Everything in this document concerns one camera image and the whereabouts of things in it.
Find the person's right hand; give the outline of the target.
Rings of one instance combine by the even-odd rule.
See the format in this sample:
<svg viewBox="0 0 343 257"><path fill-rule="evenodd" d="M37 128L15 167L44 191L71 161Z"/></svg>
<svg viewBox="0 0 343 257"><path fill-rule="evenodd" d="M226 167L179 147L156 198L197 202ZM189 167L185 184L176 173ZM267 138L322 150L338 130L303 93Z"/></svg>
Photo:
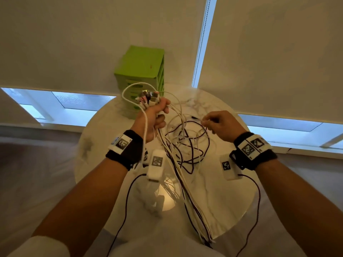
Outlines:
<svg viewBox="0 0 343 257"><path fill-rule="evenodd" d="M218 127L215 131L216 133L213 134L216 134L223 141L234 143L236 138L247 132L230 112L212 112L218 112Z"/></svg>

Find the person's left hand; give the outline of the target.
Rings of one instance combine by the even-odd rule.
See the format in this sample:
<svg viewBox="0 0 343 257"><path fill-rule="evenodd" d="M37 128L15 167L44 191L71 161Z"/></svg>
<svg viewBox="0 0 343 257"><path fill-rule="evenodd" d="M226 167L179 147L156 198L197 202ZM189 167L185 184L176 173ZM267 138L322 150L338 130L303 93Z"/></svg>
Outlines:
<svg viewBox="0 0 343 257"><path fill-rule="evenodd" d="M146 143L149 143L154 140L157 129L162 129L165 126L165 113L157 114L157 105L154 105L137 115L130 130L143 138Z"/></svg>

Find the person's right forearm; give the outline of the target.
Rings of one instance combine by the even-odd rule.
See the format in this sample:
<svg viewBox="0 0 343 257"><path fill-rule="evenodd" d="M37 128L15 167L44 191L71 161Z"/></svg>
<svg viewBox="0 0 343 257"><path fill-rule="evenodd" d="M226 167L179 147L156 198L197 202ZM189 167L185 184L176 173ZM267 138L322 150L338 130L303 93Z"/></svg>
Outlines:
<svg viewBox="0 0 343 257"><path fill-rule="evenodd" d="M343 212L273 159L255 172L281 223L307 257L343 257Z"/></svg>

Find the person's left forearm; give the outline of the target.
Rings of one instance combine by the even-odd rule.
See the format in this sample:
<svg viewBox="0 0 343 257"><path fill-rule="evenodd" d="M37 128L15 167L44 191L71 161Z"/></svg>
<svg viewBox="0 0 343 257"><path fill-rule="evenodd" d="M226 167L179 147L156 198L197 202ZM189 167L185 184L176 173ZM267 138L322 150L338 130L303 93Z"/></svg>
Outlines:
<svg viewBox="0 0 343 257"><path fill-rule="evenodd" d="M71 257L83 257L114 208L127 168L105 158L63 197L32 237L62 242Z"/></svg>

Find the green plastic drawer organiser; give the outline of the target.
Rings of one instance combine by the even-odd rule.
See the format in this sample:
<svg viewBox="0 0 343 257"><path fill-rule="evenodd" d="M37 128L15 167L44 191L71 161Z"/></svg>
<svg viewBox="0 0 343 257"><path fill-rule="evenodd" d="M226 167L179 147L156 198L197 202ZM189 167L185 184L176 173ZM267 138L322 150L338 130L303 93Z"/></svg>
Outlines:
<svg viewBox="0 0 343 257"><path fill-rule="evenodd" d="M139 96L143 91L164 93L164 49L130 46L114 71L122 98L121 113L134 119L140 112Z"/></svg>

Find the black wristband with marker tags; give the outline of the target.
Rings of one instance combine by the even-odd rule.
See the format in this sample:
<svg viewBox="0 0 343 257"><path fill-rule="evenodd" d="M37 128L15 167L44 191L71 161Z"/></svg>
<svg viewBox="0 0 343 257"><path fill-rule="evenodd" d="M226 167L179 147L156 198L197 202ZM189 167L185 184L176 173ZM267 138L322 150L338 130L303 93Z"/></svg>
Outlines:
<svg viewBox="0 0 343 257"><path fill-rule="evenodd" d="M133 130L126 130L108 146L105 157L123 165L127 171L140 162L143 152L143 138Z"/></svg>
<svg viewBox="0 0 343 257"><path fill-rule="evenodd" d="M245 132L234 140L234 146L229 157L241 170L254 171L259 164L277 159L272 146L258 134Z"/></svg>

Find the wide white roller blind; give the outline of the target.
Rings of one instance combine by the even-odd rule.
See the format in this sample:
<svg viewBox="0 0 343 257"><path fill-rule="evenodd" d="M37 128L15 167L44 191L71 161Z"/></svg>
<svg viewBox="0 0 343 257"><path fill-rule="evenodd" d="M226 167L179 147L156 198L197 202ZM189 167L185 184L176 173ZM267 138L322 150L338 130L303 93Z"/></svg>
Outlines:
<svg viewBox="0 0 343 257"><path fill-rule="evenodd" d="M118 92L131 45L165 50L165 83L191 86L207 0L0 0L0 87Z"/></svg>
<svg viewBox="0 0 343 257"><path fill-rule="evenodd" d="M238 113L343 124L343 0L217 0L198 88Z"/></svg>

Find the white shirt front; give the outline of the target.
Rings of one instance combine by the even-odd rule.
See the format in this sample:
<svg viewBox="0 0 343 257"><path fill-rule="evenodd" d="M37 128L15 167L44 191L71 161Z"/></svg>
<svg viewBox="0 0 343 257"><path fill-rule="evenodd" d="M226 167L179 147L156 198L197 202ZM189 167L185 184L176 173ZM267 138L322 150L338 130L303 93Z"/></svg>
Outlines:
<svg viewBox="0 0 343 257"><path fill-rule="evenodd" d="M108 257L225 257L208 246L168 229L128 241L112 250Z"/></svg>

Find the white shirt sleeve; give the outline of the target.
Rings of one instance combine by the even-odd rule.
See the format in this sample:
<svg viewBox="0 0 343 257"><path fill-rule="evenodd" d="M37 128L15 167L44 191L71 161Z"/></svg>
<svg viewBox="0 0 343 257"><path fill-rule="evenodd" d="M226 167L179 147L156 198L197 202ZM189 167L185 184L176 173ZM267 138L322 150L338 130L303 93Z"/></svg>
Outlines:
<svg viewBox="0 0 343 257"><path fill-rule="evenodd" d="M53 238L34 236L7 257L70 257L67 246Z"/></svg>

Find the window with white frame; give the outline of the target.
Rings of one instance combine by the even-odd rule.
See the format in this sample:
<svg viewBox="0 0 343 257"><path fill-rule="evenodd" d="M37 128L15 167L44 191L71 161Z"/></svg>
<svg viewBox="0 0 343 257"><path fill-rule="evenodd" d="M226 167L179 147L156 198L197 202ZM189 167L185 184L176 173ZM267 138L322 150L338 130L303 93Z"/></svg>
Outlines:
<svg viewBox="0 0 343 257"><path fill-rule="evenodd" d="M266 141L343 150L343 124L238 114Z"/></svg>
<svg viewBox="0 0 343 257"><path fill-rule="evenodd" d="M91 118L109 101L111 95L80 94L59 91L29 90L0 87L0 112L10 108L10 102L19 112L20 120L28 116L28 124L58 124L85 127Z"/></svg>

